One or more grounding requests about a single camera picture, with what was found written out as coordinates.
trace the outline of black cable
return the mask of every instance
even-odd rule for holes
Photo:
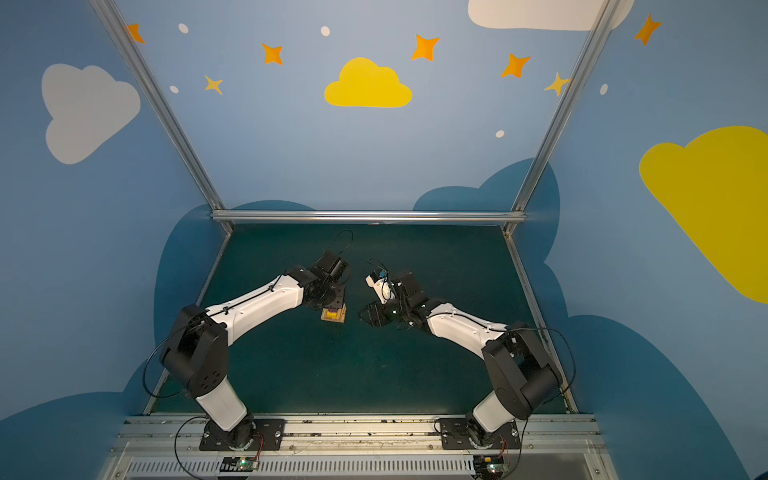
[[[339,238],[339,235],[341,235],[344,232],[349,232],[349,243],[346,245],[346,247],[342,248],[341,251],[338,252],[336,255],[341,255],[346,251],[346,249],[349,248],[350,245],[352,245],[352,242],[355,241],[355,234],[349,228],[345,228],[344,230],[341,230],[340,232],[338,232],[336,236],[333,238],[333,240],[331,240],[331,243],[328,244],[327,250],[331,250],[331,245],[333,245],[333,242],[335,242]]]
[[[574,380],[576,380],[576,359],[574,358],[573,350],[571,350],[571,345],[568,343],[568,339],[566,339],[565,335],[563,335],[563,332],[561,332],[558,329],[553,329],[553,328],[550,328],[550,327],[543,326],[543,327],[530,327],[530,328],[526,327],[526,328],[517,328],[517,329],[497,330],[497,329],[489,328],[487,325],[478,322],[477,320],[471,318],[470,316],[462,315],[461,313],[453,313],[453,312],[433,313],[432,315],[428,316],[426,319],[429,320],[432,317],[438,316],[438,315],[448,315],[448,316],[456,315],[456,316],[460,316],[462,318],[466,318],[467,320],[470,320],[471,322],[476,323],[477,325],[480,325],[484,329],[487,329],[487,330],[489,330],[491,332],[505,333],[505,332],[518,332],[518,331],[521,331],[521,330],[523,330],[523,331],[525,331],[525,330],[531,330],[531,331],[552,330],[553,332],[557,332],[557,334],[563,339],[563,342],[565,342],[565,346],[568,348],[568,355],[571,357],[571,365],[573,366],[574,371],[573,371],[573,375],[571,375],[571,379],[568,380],[568,384],[565,386],[565,388],[562,389],[557,395],[553,396],[552,398],[550,398],[546,402],[543,402],[542,405],[544,405],[545,403],[551,402],[552,400],[556,399],[557,397],[559,397],[561,395],[564,395],[568,390],[571,389],[571,385],[573,385]]]
[[[568,339],[565,338],[565,335],[563,335],[563,333],[560,330],[549,328],[549,327],[518,328],[518,329],[511,329],[509,331],[517,332],[520,330],[524,330],[524,331],[525,330],[552,330],[553,332],[557,332],[557,334],[563,339],[563,342],[565,342],[565,346],[568,348],[568,355],[571,356],[571,366],[573,366],[574,371],[573,371],[573,374],[571,375],[571,379],[568,380],[568,384],[565,386],[565,388],[562,389],[557,395],[553,396],[546,402],[543,402],[542,405],[544,405],[545,403],[551,402],[552,400],[556,399],[561,395],[565,395],[565,393],[571,389],[571,386],[574,384],[574,380],[576,380],[576,359],[574,358],[574,353],[573,353],[573,350],[571,350],[571,345],[568,343]]]
[[[208,417],[204,417],[204,416],[196,416],[196,417],[192,417],[191,419],[187,419],[186,422],[181,424],[181,427],[179,427],[179,429],[176,431],[176,435],[174,436],[174,455],[176,455],[176,461],[179,462],[179,466],[181,467],[182,470],[184,470],[187,473],[187,475],[189,475],[192,478],[196,478],[197,480],[205,480],[205,478],[198,477],[197,475],[193,474],[192,472],[190,472],[184,467],[184,464],[181,463],[181,460],[179,459],[179,452],[176,451],[176,441],[179,439],[179,434],[181,433],[181,429],[184,428],[184,426],[187,423],[195,419],[207,419],[207,418]]]
[[[156,347],[154,347],[154,350],[152,350],[152,353],[149,354],[147,357],[147,361],[144,363],[144,371],[141,373],[141,385],[144,387],[144,391],[149,395],[150,397],[153,397],[155,399],[169,399],[172,396],[178,395],[184,391],[184,389],[179,390],[176,393],[172,393],[170,395],[155,395],[152,392],[149,391],[149,387],[147,387],[147,367],[149,366],[149,361],[152,360],[152,357],[155,353],[162,347],[172,336],[176,335],[180,331],[186,329],[189,325],[182,326],[181,328],[178,328],[170,333],[169,336],[165,337],[165,339],[158,343]]]
[[[382,286],[382,298],[384,299],[385,302],[389,302],[392,299],[392,296],[395,294],[395,286],[392,285],[392,282],[389,281],[389,269],[386,267],[384,262],[382,262],[378,258],[371,257],[368,259],[368,263],[375,266],[376,268],[382,269],[382,271],[384,272],[384,283],[386,283],[387,286],[389,287],[389,298],[384,298],[384,286]]]
[[[520,452],[518,452],[518,460],[515,462],[515,467],[509,472],[502,475],[501,478],[499,478],[499,480],[504,480],[504,478],[507,478],[508,476],[515,473],[515,470],[517,470],[518,467],[520,466],[520,460],[521,460],[521,457],[523,456],[523,437],[525,437],[525,429],[527,427],[528,427],[528,420],[525,420],[525,425],[523,425],[523,432],[522,434],[520,434]]]

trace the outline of dark green mat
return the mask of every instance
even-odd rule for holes
[[[481,359],[416,329],[374,328],[357,312],[376,299],[364,277],[381,260],[398,276],[411,270],[430,296],[502,323],[534,325],[497,227],[424,225],[243,225],[232,236],[203,306],[231,300],[274,279],[288,266],[309,266],[343,228],[355,234],[343,258],[345,323],[322,321],[298,307],[248,332],[230,348],[230,381],[252,412],[462,414],[491,392]],[[333,246],[346,244],[344,233]],[[162,394],[178,390],[169,381]],[[180,394],[155,412],[198,412]],[[555,400],[537,413],[564,413]]]

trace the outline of metal rail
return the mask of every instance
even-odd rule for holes
[[[136,82],[138,82],[141,90],[147,96],[150,105],[152,105],[157,117],[160,119],[160,123],[165,127],[165,131],[168,133],[171,141],[174,142],[181,160],[187,165],[192,177],[197,182],[197,186],[203,192],[206,201],[215,210],[224,209],[225,206],[216,192],[213,182],[208,177],[208,173],[200,162],[200,158],[181,128],[179,120],[170,109],[170,105],[163,95],[157,79],[152,74],[149,64],[141,54],[136,41],[128,33],[120,10],[113,0],[91,0],[91,5],[104,28],[107,29],[109,36],[112,37],[112,41],[118,48],[131,73],[134,74]],[[231,231],[231,225],[225,223],[223,226],[227,232]]]
[[[512,211],[525,211],[533,190],[536,188],[541,174],[544,173],[544,168],[547,166],[554,147],[557,145],[558,139],[571,116],[571,112],[574,110],[579,95],[584,89],[590,73],[592,73],[592,68],[598,62],[598,56],[600,56],[605,41],[611,33],[611,23],[619,3],[621,3],[621,0],[605,0],[598,12],[589,36],[587,36],[587,41],[584,43],[584,47],[581,49],[581,53],[576,60],[576,65],[571,73],[571,80],[566,84],[565,93],[560,97],[558,106],[544,135],[544,140],[541,141],[541,146],[534,157],[533,163],[531,163],[531,167],[528,169],[528,173],[525,175],[515,202],[512,204]],[[515,224],[510,222],[505,225],[504,230],[506,233],[511,233],[514,227]]]
[[[281,223],[327,222],[488,222],[517,223],[525,220],[523,212],[414,212],[352,210],[214,210],[217,221],[268,221]]]

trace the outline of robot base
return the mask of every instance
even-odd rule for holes
[[[467,419],[442,418],[437,420],[439,425],[440,439],[442,440],[443,450],[474,450],[477,449],[469,439],[469,430]],[[510,450],[517,450],[521,447],[518,425],[515,420],[505,423],[493,435],[491,441],[483,445],[483,448],[499,450],[502,447],[502,437],[507,441]]]
[[[202,452],[258,452],[259,448],[262,451],[280,450],[285,424],[286,421],[283,419],[251,419],[251,425],[245,425],[245,428],[247,428],[249,437],[253,441],[247,443],[244,448],[238,449],[233,434],[240,428],[240,425],[235,427],[232,432],[225,432],[213,420],[210,420],[203,430],[200,450]],[[259,435],[264,438],[263,446]]]

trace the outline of white cloud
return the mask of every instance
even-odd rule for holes
[[[634,0],[621,0],[611,28],[632,9]],[[603,0],[469,0],[469,17],[486,28],[591,30]]]
[[[43,101],[53,120],[45,142],[56,160],[76,164],[122,129],[139,113],[133,85],[115,81],[91,65],[80,70],[56,64],[43,74]]]

